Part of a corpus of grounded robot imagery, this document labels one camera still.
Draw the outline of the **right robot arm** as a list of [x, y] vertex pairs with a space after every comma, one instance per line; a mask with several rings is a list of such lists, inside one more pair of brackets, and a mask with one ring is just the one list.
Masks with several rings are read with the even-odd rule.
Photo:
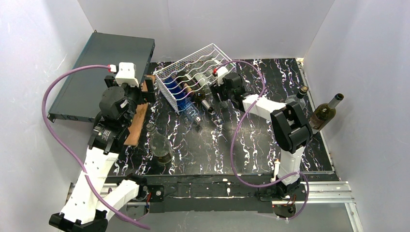
[[251, 184], [243, 180], [234, 164], [231, 165], [236, 178], [246, 186], [256, 188], [255, 196], [262, 202], [271, 202], [290, 196], [290, 202], [275, 208], [277, 218], [290, 220], [304, 210], [310, 194], [308, 178], [300, 171], [301, 156], [313, 136], [308, 120], [299, 103], [280, 103], [263, 97], [263, 93], [252, 94], [246, 90], [244, 79], [238, 73], [219, 75], [213, 71], [216, 84], [212, 93], [220, 101], [229, 100], [234, 108], [243, 112], [242, 120], [254, 114], [271, 122], [273, 136], [280, 147], [280, 159], [275, 161], [274, 174], [267, 184]]

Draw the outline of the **clear round bottle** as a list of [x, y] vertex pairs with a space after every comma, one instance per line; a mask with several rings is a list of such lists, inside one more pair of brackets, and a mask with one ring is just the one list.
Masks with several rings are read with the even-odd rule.
[[153, 156], [161, 164], [168, 164], [172, 161], [173, 151], [170, 141], [159, 133], [156, 125], [152, 122], [146, 125], [149, 134], [149, 147]]

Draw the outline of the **dark green wine bottle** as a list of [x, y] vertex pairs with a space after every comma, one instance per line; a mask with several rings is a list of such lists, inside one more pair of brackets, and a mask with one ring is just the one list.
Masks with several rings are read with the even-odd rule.
[[201, 88], [201, 85], [193, 77], [190, 77], [185, 71], [180, 71], [177, 73], [175, 81], [192, 101], [200, 103], [208, 113], [214, 111], [214, 108], [206, 100], [204, 89]]

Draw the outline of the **blue glass bottle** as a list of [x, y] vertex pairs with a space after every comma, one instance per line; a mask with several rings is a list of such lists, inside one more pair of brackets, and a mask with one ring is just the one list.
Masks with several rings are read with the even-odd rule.
[[202, 119], [199, 116], [199, 110], [183, 91], [183, 87], [180, 87], [172, 77], [164, 79], [163, 84], [165, 89], [162, 93], [175, 112], [178, 115], [185, 114], [196, 126], [200, 126]]

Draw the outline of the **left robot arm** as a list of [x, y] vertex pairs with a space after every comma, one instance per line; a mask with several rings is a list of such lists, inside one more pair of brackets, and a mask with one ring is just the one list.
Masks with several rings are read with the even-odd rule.
[[135, 174], [126, 176], [106, 196], [101, 191], [130, 135], [137, 106], [156, 100], [155, 78], [148, 76], [140, 83], [107, 76], [105, 82], [86, 157], [80, 161], [81, 173], [66, 204], [49, 219], [62, 232], [103, 232], [113, 216], [137, 225], [120, 209], [132, 199], [147, 196], [146, 179]]

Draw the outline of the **clear short bottle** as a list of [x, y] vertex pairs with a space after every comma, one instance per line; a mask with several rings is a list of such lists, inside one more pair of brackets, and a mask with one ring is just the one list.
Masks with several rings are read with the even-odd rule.
[[200, 92], [203, 91], [205, 94], [211, 94], [212, 91], [210, 89], [210, 86], [213, 85], [212, 81], [214, 80], [214, 77], [211, 75], [203, 74], [203, 73], [197, 73], [194, 76], [195, 81], [197, 82], [196, 86], [197, 89], [194, 90], [194, 92]]

